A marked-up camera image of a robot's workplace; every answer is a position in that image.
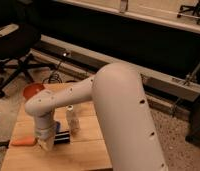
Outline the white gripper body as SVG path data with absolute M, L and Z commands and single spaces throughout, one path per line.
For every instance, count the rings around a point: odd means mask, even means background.
M 54 136 L 51 136 L 51 137 L 49 137 L 47 139 L 37 138 L 38 144 L 45 151 L 51 151 L 53 149 L 54 140 L 55 140 Z

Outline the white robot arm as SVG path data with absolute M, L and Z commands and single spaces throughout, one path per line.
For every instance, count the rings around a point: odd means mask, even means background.
M 41 83 L 24 89 L 25 111 L 40 140 L 54 135 L 57 108 L 91 101 L 113 171 L 168 171 L 155 124 L 135 66 L 111 63 L 95 75 L 53 92 Z

